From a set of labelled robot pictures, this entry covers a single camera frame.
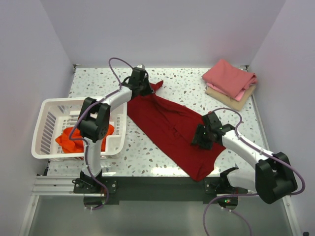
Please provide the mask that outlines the dark red t-shirt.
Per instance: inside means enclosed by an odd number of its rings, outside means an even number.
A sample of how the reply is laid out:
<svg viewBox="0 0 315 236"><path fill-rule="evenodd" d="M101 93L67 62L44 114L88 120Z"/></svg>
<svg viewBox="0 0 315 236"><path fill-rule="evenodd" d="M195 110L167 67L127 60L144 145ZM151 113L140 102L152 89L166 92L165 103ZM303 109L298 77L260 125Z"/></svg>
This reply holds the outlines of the dark red t-shirt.
<svg viewBox="0 0 315 236"><path fill-rule="evenodd" d="M193 180L200 181L214 170L225 150L219 144L203 149L191 144L197 126L197 112L155 93L137 96L127 103L127 115L147 137Z"/></svg>

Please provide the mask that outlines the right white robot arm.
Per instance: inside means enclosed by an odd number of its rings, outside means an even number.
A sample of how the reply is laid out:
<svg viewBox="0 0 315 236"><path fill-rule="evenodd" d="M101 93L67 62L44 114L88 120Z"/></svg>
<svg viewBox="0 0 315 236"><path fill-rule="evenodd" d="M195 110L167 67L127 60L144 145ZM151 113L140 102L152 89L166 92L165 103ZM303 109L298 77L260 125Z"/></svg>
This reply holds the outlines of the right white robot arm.
<svg viewBox="0 0 315 236"><path fill-rule="evenodd" d="M242 171L238 167L220 173L207 188L219 194L254 192L267 204L271 204L297 190L298 185L290 161L282 152L273 153L241 135L231 124L223 125L214 112L201 117L192 145L210 150L215 144L233 151L245 160L253 170Z"/></svg>

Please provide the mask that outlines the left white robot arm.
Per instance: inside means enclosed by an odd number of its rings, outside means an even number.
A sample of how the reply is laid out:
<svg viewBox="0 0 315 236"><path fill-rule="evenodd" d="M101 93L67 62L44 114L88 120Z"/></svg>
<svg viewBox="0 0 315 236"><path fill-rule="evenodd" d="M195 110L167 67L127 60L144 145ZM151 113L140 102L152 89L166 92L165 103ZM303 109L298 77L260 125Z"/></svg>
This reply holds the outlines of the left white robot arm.
<svg viewBox="0 0 315 236"><path fill-rule="evenodd" d="M74 193L108 193L102 180L100 157L101 145L109 130L110 113L139 95L153 93L148 72L144 65L140 64L123 80L119 90L100 100L91 97L84 100L76 127L83 139L85 167L80 177L73 181Z"/></svg>

